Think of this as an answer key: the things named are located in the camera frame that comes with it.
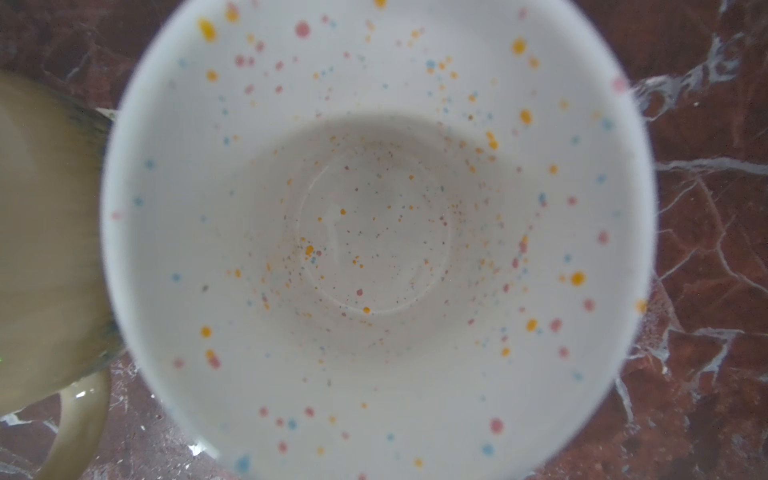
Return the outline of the white speckled mug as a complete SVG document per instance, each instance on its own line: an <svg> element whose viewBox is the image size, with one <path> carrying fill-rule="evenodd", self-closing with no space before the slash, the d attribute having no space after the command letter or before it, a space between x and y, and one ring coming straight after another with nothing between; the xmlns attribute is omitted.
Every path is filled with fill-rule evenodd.
<svg viewBox="0 0 768 480"><path fill-rule="evenodd" d="M512 479L633 342L652 151L570 1L186 1L102 187L121 334L247 479Z"/></svg>

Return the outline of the beige glazed mug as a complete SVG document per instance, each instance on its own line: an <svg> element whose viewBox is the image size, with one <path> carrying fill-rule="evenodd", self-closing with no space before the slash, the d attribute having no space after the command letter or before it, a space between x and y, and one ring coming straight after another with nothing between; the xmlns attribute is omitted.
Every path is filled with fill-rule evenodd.
<svg viewBox="0 0 768 480"><path fill-rule="evenodd" d="M61 401L42 479L77 479L94 456L124 344L100 243L110 120L10 72L1 75L1 411Z"/></svg>

